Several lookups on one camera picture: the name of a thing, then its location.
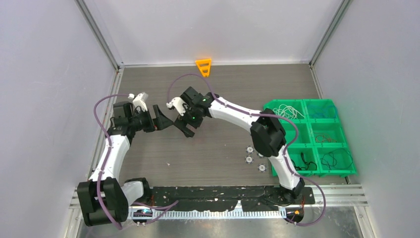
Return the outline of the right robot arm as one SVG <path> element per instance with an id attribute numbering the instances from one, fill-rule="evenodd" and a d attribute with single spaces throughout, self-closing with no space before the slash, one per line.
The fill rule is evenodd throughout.
<path id="1" fill-rule="evenodd" d="M 252 138 L 254 149 L 267 157 L 274 167 L 284 200 L 293 204 L 302 198 L 305 182 L 292 164 L 287 150 L 290 143 L 286 141 L 281 118 L 272 110 L 247 109 L 213 92 L 202 95 L 193 87 L 187 88 L 179 97 L 168 99 L 166 106 L 178 112 L 174 125 L 186 137 L 194 136 L 187 125 L 197 129 L 204 117 L 221 119 L 245 129 Z"/>

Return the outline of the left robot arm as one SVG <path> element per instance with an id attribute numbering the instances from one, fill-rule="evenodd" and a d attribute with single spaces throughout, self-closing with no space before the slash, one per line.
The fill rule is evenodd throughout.
<path id="1" fill-rule="evenodd" d="M 125 222 L 129 206 L 134 202 L 147 205 L 152 190 L 145 178 L 132 178 L 124 185 L 118 182 L 123 160 L 135 134 L 154 132 L 173 125 L 158 107 L 153 105 L 155 118 L 149 111 L 141 111 L 131 102 L 113 105 L 114 116 L 107 130 L 105 148 L 99 164 L 90 178 L 77 186 L 77 195 L 85 225 L 88 227 Z"/>

